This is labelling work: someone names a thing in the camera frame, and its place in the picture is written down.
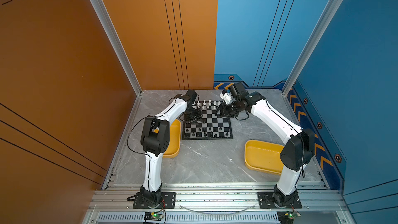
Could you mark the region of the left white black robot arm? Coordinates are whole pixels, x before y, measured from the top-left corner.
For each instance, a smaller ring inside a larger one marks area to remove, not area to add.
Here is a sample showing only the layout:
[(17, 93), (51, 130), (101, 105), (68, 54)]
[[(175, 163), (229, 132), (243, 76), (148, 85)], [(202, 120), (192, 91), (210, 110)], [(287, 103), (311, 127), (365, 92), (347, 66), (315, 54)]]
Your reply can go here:
[(198, 94), (189, 89), (186, 94), (177, 94), (167, 108), (144, 120), (141, 145), (146, 158), (145, 179), (140, 188), (142, 201), (150, 207), (161, 203), (161, 168), (165, 151), (170, 144), (170, 127), (181, 115), (187, 121), (202, 118), (199, 109), (193, 107)]

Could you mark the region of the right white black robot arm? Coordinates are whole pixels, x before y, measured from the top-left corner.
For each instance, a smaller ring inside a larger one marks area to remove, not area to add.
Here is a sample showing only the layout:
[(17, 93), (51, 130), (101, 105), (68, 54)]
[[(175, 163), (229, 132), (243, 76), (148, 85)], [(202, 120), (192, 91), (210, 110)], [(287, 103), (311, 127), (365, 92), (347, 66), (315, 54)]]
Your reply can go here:
[(293, 207), (298, 199), (297, 183), (305, 177), (304, 169), (315, 155), (315, 134), (303, 129), (277, 111), (259, 92), (249, 93), (237, 83), (220, 93), (218, 111), (222, 117), (237, 118), (241, 112), (253, 115), (269, 126), (283, 141), (280, 161), (282, 174), (274, 186), (272, 203), (278, 208)]

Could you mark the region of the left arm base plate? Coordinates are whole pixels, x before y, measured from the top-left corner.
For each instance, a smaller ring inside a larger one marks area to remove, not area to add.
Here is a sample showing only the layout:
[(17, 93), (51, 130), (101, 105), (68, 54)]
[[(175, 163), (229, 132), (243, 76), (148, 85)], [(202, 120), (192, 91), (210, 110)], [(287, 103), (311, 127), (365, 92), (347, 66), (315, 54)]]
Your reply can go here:
[(137, 193), (135, 195), (134, 209), (174, 209), (176, 203), (176, 192), (158, 192), (158, 193)]

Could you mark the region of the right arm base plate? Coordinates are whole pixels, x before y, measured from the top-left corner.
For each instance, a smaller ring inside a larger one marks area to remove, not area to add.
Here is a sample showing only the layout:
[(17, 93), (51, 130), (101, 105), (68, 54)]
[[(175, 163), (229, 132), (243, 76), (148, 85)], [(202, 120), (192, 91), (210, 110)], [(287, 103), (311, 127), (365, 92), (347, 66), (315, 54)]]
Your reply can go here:
[(257, 193), (261, 209), (294, 208), (301, 209), (302, 203), (299, 192), (296, 190), (291, 195), (285, 196), (279, 192), (264, 191)]

